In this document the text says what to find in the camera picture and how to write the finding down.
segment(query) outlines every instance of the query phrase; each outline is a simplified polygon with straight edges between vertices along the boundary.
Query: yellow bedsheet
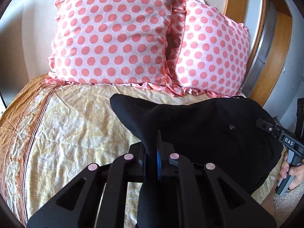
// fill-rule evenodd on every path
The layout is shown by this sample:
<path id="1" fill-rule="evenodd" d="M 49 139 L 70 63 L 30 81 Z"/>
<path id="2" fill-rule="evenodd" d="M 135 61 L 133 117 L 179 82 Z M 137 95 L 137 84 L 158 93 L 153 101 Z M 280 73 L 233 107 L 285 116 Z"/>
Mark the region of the yellow bedsheet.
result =
<path id="1" fill-rule="evenodd" d="M 139 141 L 112 111 L 114 93 L 171 105 L 208 99 L 123 86 L 46 85 L 43 78 L 31 80 L 0 119 L 0 157 L 5 159 L 0 191 L 23 224 L 88 164 L 111 163 Z M 280 162 L 253 194 L 257 202 L 268 195 L 279 167 Z M 128 185 L 125 227 L 136 223 L 139 189 L 140 184 Z"/>

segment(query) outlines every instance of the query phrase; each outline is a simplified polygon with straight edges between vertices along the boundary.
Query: screw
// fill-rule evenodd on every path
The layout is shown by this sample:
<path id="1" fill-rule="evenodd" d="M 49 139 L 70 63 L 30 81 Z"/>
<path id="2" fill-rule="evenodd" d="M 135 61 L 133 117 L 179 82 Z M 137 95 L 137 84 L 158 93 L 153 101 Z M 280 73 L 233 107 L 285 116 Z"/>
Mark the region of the screw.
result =
<path id="1" fill-rule="evenodd" d="M 88 166 L 88 169 L 89 169 L 90 171 L 97 170 L 97 168 L 98 168 L 98 165 L 97 165 L 97 164 L 90 164 L 90 165 Z"/>
<path id="2" fill-rule="evenodd" d="M 170 154 L 170 158 L 171 159 L 178 159 L 179 158 L 179 154 L 176 154 L 176 153 Z"/>
<path id="3" fill-rule="evenodd" d="M 214 169 L 215 169 L 215 164 L 213 164 L 213 163 L 208 163 L 208 164 L 206 164 L 206 168 L 207 168 L 208 170 L 214 170 Z"/>
<path id="4" fill-rule="evenodd" d="M 125 160 L 131 160 L 134 158 L 133 154 L 125 154 L 123 157 Z"/>

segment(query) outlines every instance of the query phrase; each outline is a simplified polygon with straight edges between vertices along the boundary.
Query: finger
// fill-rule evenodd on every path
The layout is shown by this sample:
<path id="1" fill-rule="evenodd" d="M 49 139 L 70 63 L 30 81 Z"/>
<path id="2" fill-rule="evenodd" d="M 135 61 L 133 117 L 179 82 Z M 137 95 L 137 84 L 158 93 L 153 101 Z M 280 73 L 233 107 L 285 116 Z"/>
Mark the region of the finger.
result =
<path id="1" fill-rule="evenodd" d="M 291 167 L 289 169 L 289 175 L 291 175 L 291 176 L 304 175 L 304 164 Z"/>
<path id="2" fill-rule="evenodd" d="M 281 168 L 284 169 L 286 172 L 289 170 L 289 164 L 287 161 L 282 161 Z"/>
<path id="3" fill-rule="evenodd" d="M 285 153 L 284 153 L 284 155 L 283 155 L 283 159 L 284 159 L 284 160 L 287 160 L 287 158 L 288 158 L 288 151 L 285 151 Z"/>
<path id="4" fill-rule="evenodd" d="M 291 181 L 290 185 L 289 185 L 289 189 L 294 189 L 295 187 L 297 187 L 298 185 L 300 185 L 304 180 L 304 174 L 299 175 L 299 176 L 295 176 L 294 179 Z"/>
<path id="5" fill-rule="evenodd" d="M 285 179 L 287 177 L 287 172 L 284 169 L 281 168 L 280 175 L 281 175 L 282 178 Z"/>

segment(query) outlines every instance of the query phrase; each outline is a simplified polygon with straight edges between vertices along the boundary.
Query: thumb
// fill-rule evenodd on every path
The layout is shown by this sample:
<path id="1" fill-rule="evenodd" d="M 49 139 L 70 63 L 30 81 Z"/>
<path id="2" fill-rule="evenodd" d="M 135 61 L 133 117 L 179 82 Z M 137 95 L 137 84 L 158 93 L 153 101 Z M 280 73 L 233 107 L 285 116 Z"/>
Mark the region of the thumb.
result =
<path id="1" fill-rule="evenodd" d="M 291 176 L 304 175 L 304 164 L 301 164 L 299 166 L 293 166 L 289 169 L 288 172 Z"/>

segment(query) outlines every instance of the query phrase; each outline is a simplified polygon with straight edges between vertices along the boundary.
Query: polka dot pillow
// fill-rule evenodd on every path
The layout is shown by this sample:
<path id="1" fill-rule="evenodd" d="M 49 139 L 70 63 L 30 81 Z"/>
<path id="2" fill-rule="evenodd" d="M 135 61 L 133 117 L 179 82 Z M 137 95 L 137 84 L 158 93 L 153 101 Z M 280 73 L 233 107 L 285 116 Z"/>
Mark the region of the polka dot pillow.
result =
<path id="1" fill-rule="evenodd" d="M 183 0 L 57 0 L 47 82 L 165 90 L 166 33 Z"/>
<path id="2" fill-rule="evenodd" d="M 174 84 L 192 94 L 238 93 L 249 54 L 248 29 L 243 24 L 203 1 L 186 0 L 186 16 L 172 18 L 172 32 L 179 45 L 168 61 Z"/>

